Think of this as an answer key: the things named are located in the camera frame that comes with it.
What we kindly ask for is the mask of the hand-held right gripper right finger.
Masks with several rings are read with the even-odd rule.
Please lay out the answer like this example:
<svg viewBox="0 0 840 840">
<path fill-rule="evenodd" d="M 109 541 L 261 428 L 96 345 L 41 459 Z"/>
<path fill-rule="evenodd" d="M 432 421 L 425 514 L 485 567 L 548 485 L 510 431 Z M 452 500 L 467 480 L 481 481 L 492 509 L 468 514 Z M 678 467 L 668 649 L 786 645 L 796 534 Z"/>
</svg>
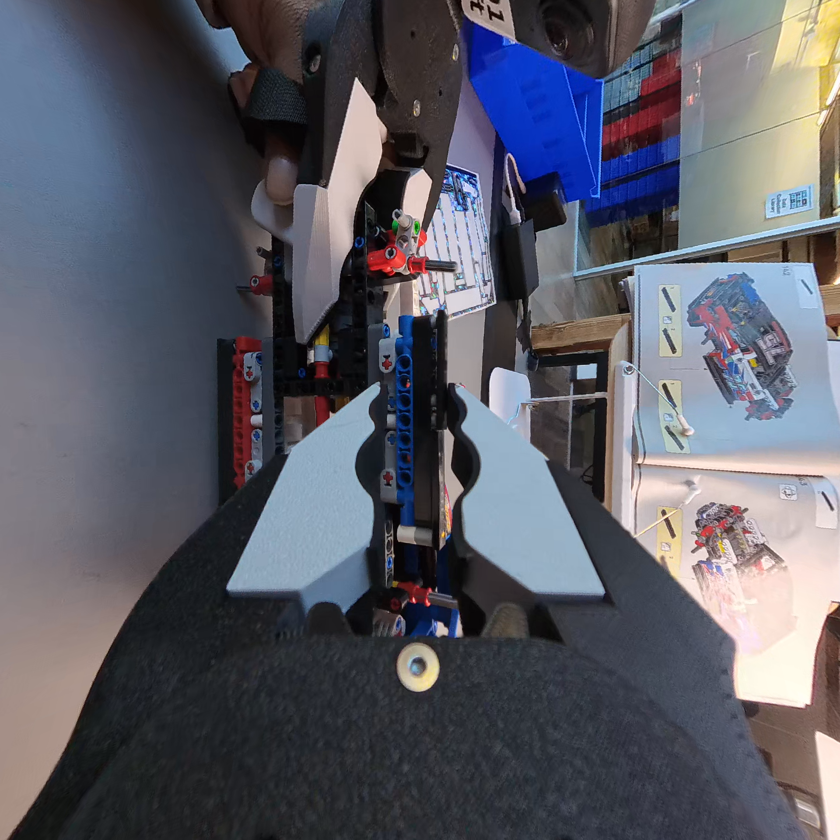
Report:
<svg viewBox="0 0 840 840">
<path fill-rule="evenodd" d="M 561 635 L 560 615 L 599 610 L 606 588 L 549 461 L 462 385 L 448 387 L 453 508 L 449 577 L 465 635 L 498 611 L 514 633 Z"/>
</svg>

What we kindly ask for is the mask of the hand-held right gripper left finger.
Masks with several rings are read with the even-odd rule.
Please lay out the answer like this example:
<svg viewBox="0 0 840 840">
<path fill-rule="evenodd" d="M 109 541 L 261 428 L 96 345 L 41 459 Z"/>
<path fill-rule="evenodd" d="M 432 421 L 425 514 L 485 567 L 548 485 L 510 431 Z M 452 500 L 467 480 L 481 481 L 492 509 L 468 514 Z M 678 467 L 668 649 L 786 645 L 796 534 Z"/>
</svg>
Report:
<svg viewBox="0 0 840 840">
<path fill-rule="evenodd" d="M 349 610 L 370 588 L 374 502 L 356 459 L 373 435 L 369 386 L 290 452 L 227 582 L 231 596 L 327 602 Z"/>
</svg>

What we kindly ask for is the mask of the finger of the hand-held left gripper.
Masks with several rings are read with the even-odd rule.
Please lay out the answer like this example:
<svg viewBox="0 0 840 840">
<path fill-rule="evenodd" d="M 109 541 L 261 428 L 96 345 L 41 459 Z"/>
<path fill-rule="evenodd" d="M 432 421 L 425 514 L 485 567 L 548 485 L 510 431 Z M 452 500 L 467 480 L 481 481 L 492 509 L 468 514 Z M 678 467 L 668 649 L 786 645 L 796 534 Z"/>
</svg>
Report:
<svg viewBox="0 0 840 840">
<path fill-rule="evenodd" d="M 425 169 L 384 170 L 384 229 L 392 231 L 394 211 L 422 224 L 432 184 Z"/>
<path fill-rule="evenodd" d="M 340 273 L 354 243 L 354 217 L 382 159 L 384 124 L 353 80 L 327 186 L 301 183 L 293 197 L 292 313 L 296 342 L 309 343 L 340 295 Z"/>
</svg>

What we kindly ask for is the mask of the blue white lego race car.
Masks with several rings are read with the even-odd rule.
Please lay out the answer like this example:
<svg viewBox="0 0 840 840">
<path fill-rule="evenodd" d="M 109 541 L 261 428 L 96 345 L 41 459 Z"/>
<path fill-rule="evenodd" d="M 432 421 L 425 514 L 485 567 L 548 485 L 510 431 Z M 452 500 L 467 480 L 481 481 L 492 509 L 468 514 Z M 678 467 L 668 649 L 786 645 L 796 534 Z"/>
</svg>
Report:
<svg viewBox="0 0 840 840">
<path fill-rule="evenodd" d="M 424 226 L 400 211 L 393 216 L 392 231 L 385 230 L 373 199 L 362 200 L 339 300 L 307 344 L 291 337 L 291 292 L 280 286 L 285 259 L 275 255 L 272 286 L 280 316 L 272 365 L 267 350 L 240 351 L 238 378 L 252 392 L 272 384 L 280 470 L 303 438 L 369 386 L 380 385 L 371 405 L 374 433 L 356 459 L 374 502 L 366 552 L 371 585 L 341 611 L 360 634 L 455 638 L 463 629 L 448 581 L 447 318 L 440 311 L 400 316 L 393 328 L 385 322 L 391 281 L 455 265 L 428 261 Z"/>
</svg>

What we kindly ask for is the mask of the lego instruction booklet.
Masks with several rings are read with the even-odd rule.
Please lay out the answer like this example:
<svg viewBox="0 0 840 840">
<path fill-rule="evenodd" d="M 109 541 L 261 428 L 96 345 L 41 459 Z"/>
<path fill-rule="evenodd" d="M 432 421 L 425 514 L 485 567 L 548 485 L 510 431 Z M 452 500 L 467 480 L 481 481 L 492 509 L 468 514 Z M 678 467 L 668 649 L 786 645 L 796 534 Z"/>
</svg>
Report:
<svg viewBox="0 0 840 840">
<path fill-rule="evenodd" d="M 812 703 L 838 602 L 838 411 L 809 264 L 632 281 L 636 539 L 736 647 L 744 700 Z"/>
</svg>

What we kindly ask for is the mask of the person's left hand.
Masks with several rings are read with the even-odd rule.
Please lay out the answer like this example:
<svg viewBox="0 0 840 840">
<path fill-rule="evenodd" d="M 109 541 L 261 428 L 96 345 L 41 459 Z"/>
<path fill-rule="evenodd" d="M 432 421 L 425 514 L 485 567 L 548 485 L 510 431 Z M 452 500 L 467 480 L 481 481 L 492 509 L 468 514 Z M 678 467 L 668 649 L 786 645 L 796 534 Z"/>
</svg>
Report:
<svg viewBox="0 0 840 840">
<path fill-rule="evenodd" d="M 230 28 L 248 58 L 228 79 L 237 105 L 248 105 L 259 73 L 281 71 L 300 84 L 301 44 L 309 13 L 320 1 L 198 1 L 205 20 L 216 29 Z M 299 151 L 275 133 L 266 136 L 266 194 L 276 205 L 292 204 L 298 182 Z"/>
</svg>

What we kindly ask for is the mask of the holographic sticker sheet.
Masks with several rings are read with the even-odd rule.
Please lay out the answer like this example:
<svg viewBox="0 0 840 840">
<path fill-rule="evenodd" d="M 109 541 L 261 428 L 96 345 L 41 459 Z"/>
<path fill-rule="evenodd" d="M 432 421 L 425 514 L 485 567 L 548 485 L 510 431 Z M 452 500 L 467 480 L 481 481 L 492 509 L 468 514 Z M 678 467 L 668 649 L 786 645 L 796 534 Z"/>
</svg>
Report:
<svg viewBox="0 0 840 840">
<path fill-rule="evenodd" d="M 444 309 L 450 318 L 496 302 L 490 261 L 490 231 L 477 173 L 446 166 L 444 181 L 422 254 L 455 263 L 455 271 L 429 271 L 416 281 L 415 313 Z"/>
</svg>

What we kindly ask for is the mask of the white book stand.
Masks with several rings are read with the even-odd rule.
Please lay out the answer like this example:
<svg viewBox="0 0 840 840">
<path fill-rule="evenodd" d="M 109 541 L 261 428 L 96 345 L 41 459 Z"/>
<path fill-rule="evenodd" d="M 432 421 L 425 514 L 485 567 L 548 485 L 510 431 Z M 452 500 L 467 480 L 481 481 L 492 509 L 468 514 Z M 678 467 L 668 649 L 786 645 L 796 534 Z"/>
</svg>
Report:
<svg viewBox="0 0 840 840">
<path fill-rule="evenodd" d="M 662 514 L 652 524 L 639 529 L 635 524 L 633 502 L 634 478 L 634 414 L 637 404 L 637 385 L 652 383 L 641 375 L 637 367 L 626 360 L 611 364 L 607 387 L 607 430 L 604 461 L 604 506 L 635 538 L 655 528 L 667 519 Z"/>
</svg>

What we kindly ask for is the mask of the black power adapter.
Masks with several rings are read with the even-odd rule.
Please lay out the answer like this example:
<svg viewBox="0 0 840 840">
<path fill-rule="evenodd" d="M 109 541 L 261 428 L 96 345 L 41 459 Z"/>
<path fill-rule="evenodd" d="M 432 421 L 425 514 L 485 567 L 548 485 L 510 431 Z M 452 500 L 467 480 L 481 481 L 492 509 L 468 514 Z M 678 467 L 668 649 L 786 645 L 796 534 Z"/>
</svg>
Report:
<svg viewBox="0 0 840 840">
<path fill-rule="evenodd" d="M 536 234 L 532 219 L 505 226 L 501 233 L 504 301 L 527 301 L 539 286 Z"/>
</svg>

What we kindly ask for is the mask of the large blue plastic bin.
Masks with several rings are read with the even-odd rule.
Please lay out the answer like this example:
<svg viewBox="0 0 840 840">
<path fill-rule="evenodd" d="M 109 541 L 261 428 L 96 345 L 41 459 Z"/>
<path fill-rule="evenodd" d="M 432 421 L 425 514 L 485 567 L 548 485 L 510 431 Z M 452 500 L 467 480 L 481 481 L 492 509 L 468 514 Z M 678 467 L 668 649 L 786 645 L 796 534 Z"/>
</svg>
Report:
<svg viewBox="0 0 840 840">
<path fill-rule="evenodd" d="M 568 202 L 602 187 L 604 81 L 465 22 L 472 87 L 524 182 L 556 173 Z"/>
</svg>

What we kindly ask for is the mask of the shelf of red blue bins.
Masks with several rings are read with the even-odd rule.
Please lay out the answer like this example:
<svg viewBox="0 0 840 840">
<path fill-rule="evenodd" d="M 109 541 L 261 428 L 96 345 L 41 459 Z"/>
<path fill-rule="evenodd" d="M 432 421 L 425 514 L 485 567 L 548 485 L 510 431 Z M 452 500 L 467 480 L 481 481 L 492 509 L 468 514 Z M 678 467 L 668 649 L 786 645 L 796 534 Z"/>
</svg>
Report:
<svg viewBox="0 0 840 840">
<path fill-rule="evenodd" d="M 601 191 L 584 202 L 592 228 L 679 204 L 681 42 L 678 18 L 605 80 Z"/>
</svg>

